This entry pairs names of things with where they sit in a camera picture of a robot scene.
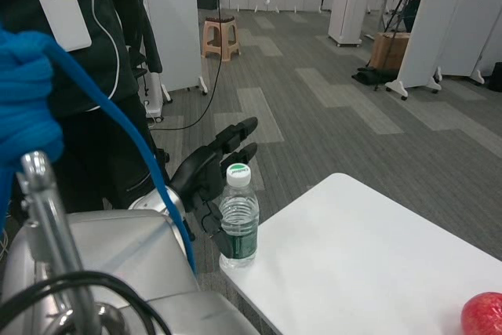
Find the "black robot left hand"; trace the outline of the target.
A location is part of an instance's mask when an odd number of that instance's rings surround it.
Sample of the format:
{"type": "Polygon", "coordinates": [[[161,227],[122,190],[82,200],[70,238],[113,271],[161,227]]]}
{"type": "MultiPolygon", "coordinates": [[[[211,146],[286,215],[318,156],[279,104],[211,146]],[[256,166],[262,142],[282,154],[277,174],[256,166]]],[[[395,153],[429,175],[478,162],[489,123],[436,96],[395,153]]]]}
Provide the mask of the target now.
{"type": "Polygon", "coordinates": [[[199,227],[214,241],[218,250],[230,257],[235,251],[234,241],[222,228],[223,215],[214,199],[219,197],[227,184],[227,168],[247,165],[257,151],[257,144],[240,147],[258,126],[255,117],[230,125],[216,135],[215,140],[199,147],[178,167],[169,182],[169,188],[177,194],[187,213],[193,213],[199,227]]]}

